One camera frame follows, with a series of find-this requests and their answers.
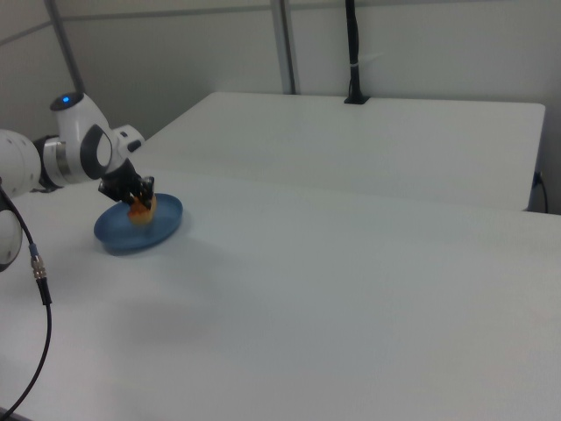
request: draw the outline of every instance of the white table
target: white table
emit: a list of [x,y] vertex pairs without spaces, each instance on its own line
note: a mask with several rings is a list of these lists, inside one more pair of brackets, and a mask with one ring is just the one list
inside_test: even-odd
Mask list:
[[216,93],[150,141],[156,168],[523,210],[544,107]]
[[[18,413],[557,417],[557,217],[177,171],[173,144],[150,141],[153,166],[135,162],[187,211],[144,252],[111,256],[96,243],[110,202],[95,183],[18,199],[54,300],[52,349]],[[45,333],[27,260],[0,284],[3,407]]]

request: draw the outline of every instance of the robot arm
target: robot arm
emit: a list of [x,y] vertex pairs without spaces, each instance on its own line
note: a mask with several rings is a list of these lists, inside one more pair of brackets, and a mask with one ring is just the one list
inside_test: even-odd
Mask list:
[[[0,130],[0,183],[8,197],[38,189],[101,179],[99,191],[112,200],[150,209],[153,177],[142,178],[128,157],[145,142],[129,125],[111,130],[107,119],[85,94],[59,96],[51,104],[59,135],[31,142]],[[0,197],[0,272],[17,257],[21,227]]]

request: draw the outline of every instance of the white wall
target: white wall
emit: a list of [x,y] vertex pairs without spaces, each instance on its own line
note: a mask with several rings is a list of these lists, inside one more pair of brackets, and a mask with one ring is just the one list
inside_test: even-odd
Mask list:
[[57,4],[86,91],[112,125],[149,137],[213,91],[283,91],[268,0]]
[[[306,9],[310,1],[293,2],[301,92],[345,96],[349,70],[344,8],[318,7],[329,0],[312,1],[311,9]],[[368,95],[545,104],[539,164],[551,208],[561,213],[560,1],[369,6],[357,8],[357,19],[360,55],[382,54],[361,64]]]
[[49,105],[74,89],[49,22],[41,0],[0,0],[0,128],[31,139],[56,133]]

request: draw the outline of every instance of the blue plate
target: blue plate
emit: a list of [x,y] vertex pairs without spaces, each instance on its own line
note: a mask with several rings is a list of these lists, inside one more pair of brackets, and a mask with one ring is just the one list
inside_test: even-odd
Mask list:
[[174,233],[181,223],[183,205],[170,195],[157,193],[153,220],[148,225],[134,225],[127,216],[126,203],[117,203],[97,219],[94,234],[112,250],[136,250],[154,246]]

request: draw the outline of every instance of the orange object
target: orange object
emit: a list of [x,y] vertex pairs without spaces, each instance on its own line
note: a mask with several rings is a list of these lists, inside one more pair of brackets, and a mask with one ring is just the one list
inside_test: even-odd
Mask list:
[[131,210],[127,213],[131,222],[135,225],[146,225],[152,222],[154,212],[156,211],[156,195],[152,198],[152,207],[146,208],[136,197],[131,205]]

